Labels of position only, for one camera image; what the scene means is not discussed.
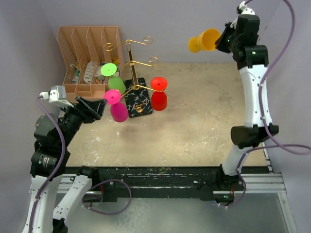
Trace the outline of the yellow plastic wine glass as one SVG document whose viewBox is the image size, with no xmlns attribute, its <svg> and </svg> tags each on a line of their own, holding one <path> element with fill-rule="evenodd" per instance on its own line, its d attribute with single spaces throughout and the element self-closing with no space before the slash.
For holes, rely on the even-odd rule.
<svg viewBox="0 0 311 233">
<path fill-rule="evenodd" d="M 192 53 L 199 51 L 213 51 L 216 49 L 215 43 L 220 38 L 220 33 L 214 29 L 208 29 L 197 37 L 188 40 L 188 49 Z"/>
</svg>

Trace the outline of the red plastic wine glass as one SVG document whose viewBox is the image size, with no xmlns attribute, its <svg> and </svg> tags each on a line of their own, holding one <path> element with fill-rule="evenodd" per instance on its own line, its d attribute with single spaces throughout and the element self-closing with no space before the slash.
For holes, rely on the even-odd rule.
<svg viewBox="0 0 311 233">
<path fill-rule="evenodd" d="M 151 88 L 154 90 L 151 97 L 152 108 L 156 111 L 163 111 L 168 106 L 167 95 L 164 90 L 168 82 L 164 77 L 154 77 L 151 80 Z"/>
</svg>

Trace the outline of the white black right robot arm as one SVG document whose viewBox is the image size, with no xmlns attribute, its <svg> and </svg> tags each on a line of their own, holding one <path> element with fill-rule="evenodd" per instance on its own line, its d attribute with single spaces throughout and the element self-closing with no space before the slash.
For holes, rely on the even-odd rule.
<svg viewBox="0 0 311 233">
<path fill-rule="evenodd" d="M 258 45 L 260 19 L 257 15 L 241 14 L 234 22 L 225 25 L 215 48 L 232 53 L 242 78 L 245 99 L 244 125 L 231 128 L 233 146 L 216 175 L 221 190 L 229 189 L 239 180 L 239 173 L 248 153 L 276 135 L 279 127 L 273 124 L 269 112 L 266 82 L 263 79 L 268 68 L 268 49 Z"/>
</svg>

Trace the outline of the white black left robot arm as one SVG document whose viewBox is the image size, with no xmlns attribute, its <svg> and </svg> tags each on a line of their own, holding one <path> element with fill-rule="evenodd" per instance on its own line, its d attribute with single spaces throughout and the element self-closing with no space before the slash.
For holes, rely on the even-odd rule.
<svg viewBox="0 0 311 233">
<path fill-rule="evenodd" d="M 76 97 L 58 118 L 43 109 L 38 118 L 34 136 L 35 151 L 31 157 L 31 199 L 24 233 L 66 233 L 70 214 L 78 206 L 87 190 L 100 185 L 98 169 L 82 166 L 73 185 L 61 202 L 56 205 L 59 185 L 70 157 L 68 145 L 82 124 L 100 120 L 107 100 L 86 100 Z"/>
</svg>

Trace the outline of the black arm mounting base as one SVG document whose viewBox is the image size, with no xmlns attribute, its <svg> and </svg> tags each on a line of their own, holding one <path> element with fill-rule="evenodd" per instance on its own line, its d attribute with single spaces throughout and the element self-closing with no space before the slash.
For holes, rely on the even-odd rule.
<svg viewBox="0 0 311 233">
<path fill-rule="evenodd" d="M 229 194 L 245 187 L 239 176 L 224 175 L 215 166 L 83 166 L 77 173 L 91 178 L 104 201 L 128 197 L 213 200 L 216 191 L 225 193 L 224 200 L 232 200 Z"/>
</svg>

